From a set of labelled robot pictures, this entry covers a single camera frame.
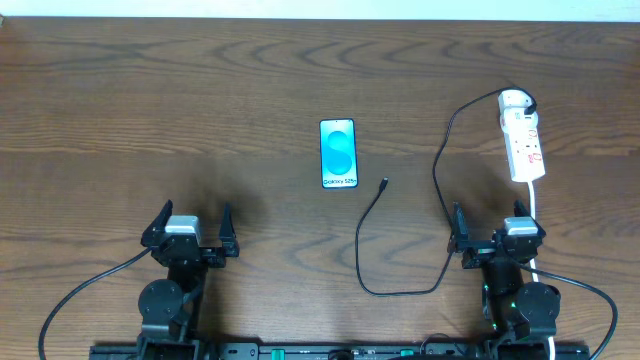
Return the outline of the blue-screen Samsung smartphone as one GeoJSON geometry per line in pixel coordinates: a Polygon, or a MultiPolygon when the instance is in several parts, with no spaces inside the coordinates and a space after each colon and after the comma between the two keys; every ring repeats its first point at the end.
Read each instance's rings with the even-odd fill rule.
{"type": "Polygon", "coordinates": [[[359,184],[356,132],[353,119],[319,122],[321,181],[325,189],[355,188],[359,184]]]}

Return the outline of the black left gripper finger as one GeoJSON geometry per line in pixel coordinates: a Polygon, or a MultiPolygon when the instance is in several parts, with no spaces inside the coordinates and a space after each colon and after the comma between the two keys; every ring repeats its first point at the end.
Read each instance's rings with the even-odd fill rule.
{"type": "Polygon", "coordinates": [[[240,248],[232,222],[231,205],[229,203],[224,206],[218,238],[221,241],[226,257],[239,256],[240,248]]]}
{"type": "Polygon", "coordinates": [[[168,200],[156,218],[143,231],[141,245],[143,247],[159,247],[165,241],[165,227],[172,216],[173,202],[168,200]]]}

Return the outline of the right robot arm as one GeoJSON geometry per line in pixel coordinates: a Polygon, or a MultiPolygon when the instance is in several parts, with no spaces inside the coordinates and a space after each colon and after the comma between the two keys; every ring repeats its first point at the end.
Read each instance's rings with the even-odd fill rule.
{"type": "Polygon", "coordinates": [[[473,240],[459,204],[454,205],[453,239],[449,249],[462,255],[464,269],[479,269],[483,277],[483,313],[494,334],[478,353],[489,359],[550,356],[548,339],[556,335],[559,290],[542,282],[525,282],[522,268],[538,255],[546,232],[523,203],[504,219],[489,240],[473,240]]]}

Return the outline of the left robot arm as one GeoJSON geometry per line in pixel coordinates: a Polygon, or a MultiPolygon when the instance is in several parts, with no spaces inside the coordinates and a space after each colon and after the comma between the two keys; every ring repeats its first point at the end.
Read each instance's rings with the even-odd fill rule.
{"type": "Polygon", "coordinates": [[[221,244],[214,247],[201,244],[198,217],[174,215],[172,209],[167,201],[141,236],[141,245],[168,273],[140,293],[137,360],[208,359],[215,354],[215,347],[197,335],[205,280],[209,269],[225,267],[228,258],[240,253],[229,204],[221,219],[221,244]]]}

